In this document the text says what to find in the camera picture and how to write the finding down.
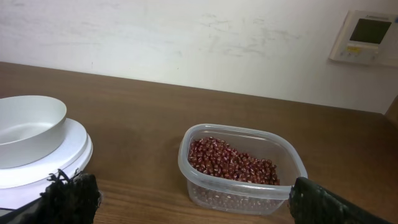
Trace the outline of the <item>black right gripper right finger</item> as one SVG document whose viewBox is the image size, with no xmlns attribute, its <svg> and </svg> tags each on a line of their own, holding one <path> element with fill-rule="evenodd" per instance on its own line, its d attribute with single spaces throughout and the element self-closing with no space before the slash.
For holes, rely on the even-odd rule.
<svg viewBox="0 0 398 224">
<path fill-rule="evenodd" d="M 390 224 L 305 177 L 289 193 L 295 224 Z"/>
</svg>

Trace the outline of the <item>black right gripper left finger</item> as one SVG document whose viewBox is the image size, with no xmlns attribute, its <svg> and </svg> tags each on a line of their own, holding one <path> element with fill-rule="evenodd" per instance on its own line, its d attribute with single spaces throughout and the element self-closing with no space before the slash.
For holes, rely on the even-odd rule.
<svg viewBox="0 0 398 224">
<path fill-rule="evenodd" d="M 92 224 L 101 205 L 96 177 L 76 171 L 69 177 L 59 169 L 40 197 L 1 217 L 1 224 Z"/>
</svg>

